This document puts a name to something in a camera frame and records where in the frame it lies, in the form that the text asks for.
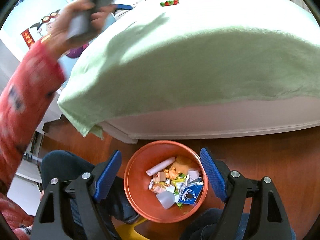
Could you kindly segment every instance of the teal towel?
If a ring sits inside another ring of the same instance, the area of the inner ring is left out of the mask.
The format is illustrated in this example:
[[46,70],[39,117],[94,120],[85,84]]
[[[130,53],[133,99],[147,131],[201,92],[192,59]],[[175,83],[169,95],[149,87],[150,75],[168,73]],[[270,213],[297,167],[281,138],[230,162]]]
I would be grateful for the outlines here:
[[147,0],[83,52],[59,98],[87,135],[129,115],[320,95],[320,28],[289,0]]

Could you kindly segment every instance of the jeans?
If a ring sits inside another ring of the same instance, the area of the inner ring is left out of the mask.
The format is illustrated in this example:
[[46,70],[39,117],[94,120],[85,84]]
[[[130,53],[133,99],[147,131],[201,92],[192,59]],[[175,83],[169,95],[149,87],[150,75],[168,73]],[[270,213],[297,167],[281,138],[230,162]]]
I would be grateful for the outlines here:
[[[41,178],[44,191],[51,179],[58,178],[60,181],[77,179],[84,172],[91,172],[94,165],[81,159],[80,157],[62,150],[56,150],[48,153],[41,163]],[[76,225],[76,231],[81,239],[86,240],[81,218],[76,205],[76,200],[71,199],[71,211]],[[116,177],[106,199],[98,204],[98,211],[109,231],[116,239],[121,240],[116,232],[110,216],[117,220],[131,224],[138,214],[130,206],[124,193],[123,179]]]
[[[216,225],[222,215],[222,209],[210,208],[206,210],[200,217],[195,219],[182,233],[179,240],[208,240],[214,232]],[[242,240],[247,227],[249,214],[243,213],[239,228],[234,240]],[[296,235],[291,229],[292,239],[296,240]]]

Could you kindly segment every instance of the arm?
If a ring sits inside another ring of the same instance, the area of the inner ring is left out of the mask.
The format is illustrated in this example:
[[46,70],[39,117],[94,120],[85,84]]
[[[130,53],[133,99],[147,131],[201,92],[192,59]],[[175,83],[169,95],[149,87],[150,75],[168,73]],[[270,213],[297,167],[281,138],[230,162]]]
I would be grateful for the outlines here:
[[[36,127],[55,91],[65,80],[58,58],[68,49],[86,43],[69,44],[66,40],[72,15],[75,11],[92,7],[94,4],[89,0],[76,0],[66,6],[54,22],[51,33],[27,52],[0,96],[0,212],[21,240],[28,239],[33,217],[8,199],[6,194]],[[92,25],[97,34],[114,7],[100,10],[92,14]]]

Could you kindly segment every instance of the red banner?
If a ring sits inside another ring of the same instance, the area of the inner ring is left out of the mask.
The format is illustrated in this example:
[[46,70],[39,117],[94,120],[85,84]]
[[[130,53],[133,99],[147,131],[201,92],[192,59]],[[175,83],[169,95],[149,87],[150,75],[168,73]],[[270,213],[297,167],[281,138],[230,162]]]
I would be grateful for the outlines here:
[[31,36],[29,29],[26,29],[25,31],[23,31],[21,35],[24,41],[26,42],[26,44],[28,45],[28,47],[31,48],[31,45],[35,43],[35,40]]

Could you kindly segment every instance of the bed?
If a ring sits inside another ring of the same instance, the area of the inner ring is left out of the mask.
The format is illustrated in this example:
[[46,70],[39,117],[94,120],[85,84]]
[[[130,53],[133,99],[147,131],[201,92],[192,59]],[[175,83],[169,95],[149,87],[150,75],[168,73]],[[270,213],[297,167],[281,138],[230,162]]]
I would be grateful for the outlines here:
[[146,0],[81,55],[58,104],[86,136],[221,138],[320,124],[320,28],[289,0]]

